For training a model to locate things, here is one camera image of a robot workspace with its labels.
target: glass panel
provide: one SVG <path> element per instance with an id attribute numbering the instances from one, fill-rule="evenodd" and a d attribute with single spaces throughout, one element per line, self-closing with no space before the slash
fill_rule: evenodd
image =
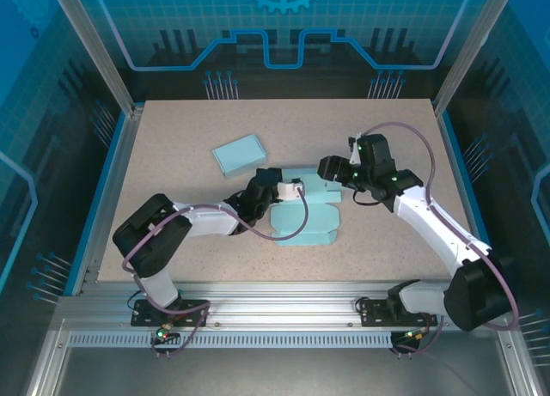
<path id="1" fill-rule="evenodd" d="M 449 105 L 491 244 L 516 259 L 523 314 L 550 310 L 549 22 L 547 0 L 510 0 Z M 537 364 L 542 321 L 523 322 L 542 338 Z"/>
<path id="2" fill-rule="evenodd" d="M 8 395 L 26 391 L 119 109 L 55 0 L 0 0 L 0 40 L 0 393 Z"/>
<path id="3" fill-rule="evenodd" d="M 485 1 L 82 3 L 143 101 L 433 98 Z"/>

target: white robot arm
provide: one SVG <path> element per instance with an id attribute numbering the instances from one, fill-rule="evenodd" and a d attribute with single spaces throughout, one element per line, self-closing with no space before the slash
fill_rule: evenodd
<path id="1" fill-rule="evenodd" d="M 350 137 L 349 145 L 349 160 L 336 155 L 326 157 L 321 160 L 318 174 L 356 192 L 370 191 L 375 200 L 420 234 L 452 277 L 444 287 L 419 280 L 395 286 L 388 292 L 391 314 L 396 319 L 403 314 L 441 314 L 449 316 L 462 330 L 471 331 L 510 311 L 501 284 L 474 249 L 487 256 L 512 289 L 516 281 L 513 260 L 494 254 L 433 198 L 427 200 L 422 181 L 409 170 L 395 168 L 383 135 Z"/>

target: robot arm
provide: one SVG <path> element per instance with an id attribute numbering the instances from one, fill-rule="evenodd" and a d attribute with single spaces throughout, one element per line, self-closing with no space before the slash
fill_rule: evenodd
<path id="1" fill-rule="evenodd" d="M 253 227 L 271 204 L 300 198 L 298 189 L 303 192 L 303 183 L 298 179 L 283 183 L 280 168 L 257 169 L 245 190 L 215 204 L 223 211 L 193 208 L 159 230 L 130 259 L 137 282 L 161 307 L 178 309 L 180 295 L 167 265 L 181 242 L 199 235 L 239 235 L 247 228 L 236 217 Z M 173 203 L 164 194 L 156 194 L 117 228 L 113 242 L 126 256 L 159 222 L 186 207 L 189 204 Z"/>
<path id="2" fill-rule="evenodd" d="M 512 290 L 516 274 L 513 261 L 494 254 L 490 246 L 469 234 L 434 199 L 428 202 L 422 181 L 409 170 L 396 169 L 383 135 L 350 137 L 349 144 L 349 160 L 336 155 L 326 157 L 321 160 L 318 174 L 356 192 L 370 191 L 375 200 L 419 232 L 452 277 L 445 288 L 440 283 L 418 280 L 392 288 L 387 303 L 396 321 L 401 314 L 441 314 L 448 315 L 462 330 L 471 331 L 510 311 L 498 280 L 470 247 L 475 245 L 491 260 Z M 445 226 L 431 206 L 468 243 Z"/>

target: metal bracket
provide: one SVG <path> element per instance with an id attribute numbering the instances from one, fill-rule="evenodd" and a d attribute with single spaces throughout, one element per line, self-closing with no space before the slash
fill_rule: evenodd
<path id="1" fill-rule="evenodd" d="M 180 310 L 194 308 L 207 302 L 207 300 L 182 300 Z M 174 327 L 195 327 L 197 323 L 199 323 L 200 316 L 201 312 L 186 314 L 185 317 L 174 321 Z M 200 327 L 206 326 L 207 317 L 208 316 L 202 321 Z M 162 313 L 153 308 L 145 299 L 136 300 L 130 325 L 134 327 L 159 327 L 165 323 L 169 323 L 173 318 L 174 316 Z"/>
<path id="2" fill-rule="evenodd" d="M 430 327 L 437 326 L 437 317 L 422 314 L 400 314 L 397 321 L 386 300 L 368 298 L 357 301 L 357 311 L 361 315 L 362 327 Z"/>

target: work surface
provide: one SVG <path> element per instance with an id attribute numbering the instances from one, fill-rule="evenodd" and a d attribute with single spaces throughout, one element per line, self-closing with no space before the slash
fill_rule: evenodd
<path id="1" fill-rule="evenodd" d="M 327 155 L 350 155 L 347 138 L 387 121 L 402 121 L 426 135 L 437 161 L 433 196 L 460 224 L 466 217 L 440 130 L 428 100 L 148 101 L 137 130 L 113 231 L 150 196 L 175 202 L 218 202 L 246 187 L 254 175 L 227 180 L 212 150 L 256 134 L 264 167 L 317 167 Z M 388 127 L 397 168 L 426 181 L 430 158 L 410 131 Z M 168 265 L 174 281 L 378 281 L 448 278 L 425 241 L 385 207 L 361 207 L 343 189 L 338 237 L 331 246 L 279 247 L 246 233 L 185 240 Z M 358 196 L 370 200 L 368 194 Z M 269 214 L 256 228 L 273 230 Z M 101 281 L 127 281 L 122 257 L 107 243 Z"/>

